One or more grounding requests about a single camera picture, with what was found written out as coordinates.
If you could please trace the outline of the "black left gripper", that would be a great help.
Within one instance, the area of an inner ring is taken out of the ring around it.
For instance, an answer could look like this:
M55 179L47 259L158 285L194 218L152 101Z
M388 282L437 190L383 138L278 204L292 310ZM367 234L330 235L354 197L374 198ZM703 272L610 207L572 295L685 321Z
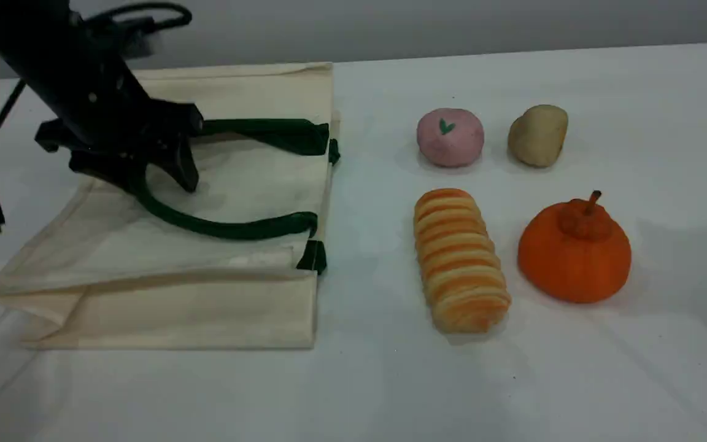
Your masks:
M57 118L41 123L36 142L50 153L60 147L83 152L71 153L68 167L74 173L143 198L148 193L148 163L152 163L185 192L196 191L199 174L190 138L199 134L204 117L195 104L154 98L122 103L61 98L48 106Z

